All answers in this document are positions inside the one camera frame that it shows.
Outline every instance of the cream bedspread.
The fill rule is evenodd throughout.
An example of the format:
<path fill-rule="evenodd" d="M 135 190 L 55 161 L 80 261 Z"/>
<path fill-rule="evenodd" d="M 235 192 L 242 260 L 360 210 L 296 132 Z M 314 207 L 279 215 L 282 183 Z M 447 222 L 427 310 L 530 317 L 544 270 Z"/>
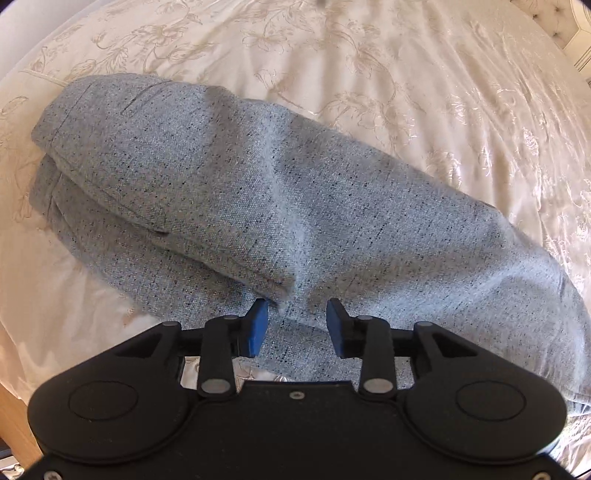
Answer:
<path fill-rule="evenodd" d="M 0 84 L 0 381 L 25 400 L 157 321 L 90 275 L 27 198 L 43 108 L 115 72 L 223 85 L 397 155 L 496 206 L 591 307 L 591 89 L 511 3 L 120 0 Z"/>

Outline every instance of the speckled gray fabric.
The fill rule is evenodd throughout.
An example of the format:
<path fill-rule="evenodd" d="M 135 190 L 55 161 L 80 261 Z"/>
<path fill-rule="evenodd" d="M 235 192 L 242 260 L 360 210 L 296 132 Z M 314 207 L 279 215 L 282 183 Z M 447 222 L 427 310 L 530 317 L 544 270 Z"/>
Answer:
<path fill-rule="evenodd" d="M 70 249 L 186 326 L 275 301 L 259 365 L 352 378 L 330 297 L 409 328 L 431 320 L 591 404 L 591 322 L 542 248 L 494 208 L 365 144 L 221 87 L 78 80 L 33 139 L 31 192 Z"/>

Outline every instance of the screw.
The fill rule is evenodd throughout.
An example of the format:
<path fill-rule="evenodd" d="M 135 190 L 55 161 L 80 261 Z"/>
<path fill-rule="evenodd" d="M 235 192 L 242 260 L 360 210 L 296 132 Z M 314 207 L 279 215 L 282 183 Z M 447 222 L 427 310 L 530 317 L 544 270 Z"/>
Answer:
<path fill-rule="evenodd" d="M 369 393 L 388 393 L 394 388 L 394 384 L 385 378 L 370 378 L 363 383 L 363 388 Z"/>
<path fill-rule="evenodd" d="M 43 480 L 61 480 L 61 475 L 53 470 L 49 470 L 43 474 Z"/>
<path fill-rule="evenodd" d="M 205 393 L 220 395 L 230 390 L 230 383 L 223 378 L 209 378 L 201 384 L 201 390 Z"/>
<path fill-rule="evenodd" d="M 305 396 L 306 396 L 306 394 L 304 392 L 300 392 L 297 390 L 290 392 L 290 398 L 292 400 L 304 400 Z"/>

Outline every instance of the metal pin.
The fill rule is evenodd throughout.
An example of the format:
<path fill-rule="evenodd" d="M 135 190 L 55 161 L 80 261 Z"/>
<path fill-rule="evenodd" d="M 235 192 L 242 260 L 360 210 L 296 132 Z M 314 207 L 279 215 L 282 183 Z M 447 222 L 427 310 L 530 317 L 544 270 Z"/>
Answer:
<path fill-rule="evenodd" d="M 201 384 L 201 390 L 212 395 L 220 395 L 230 390 L 230 383 L 223 378 L 209 378 Z"/>
<path fill-rule="evenodd" d="M 370 378 L 363 383 L 363 388 L 369 393 L 388 393 L 394 388 L 394 384 L 385 378 Z"/>

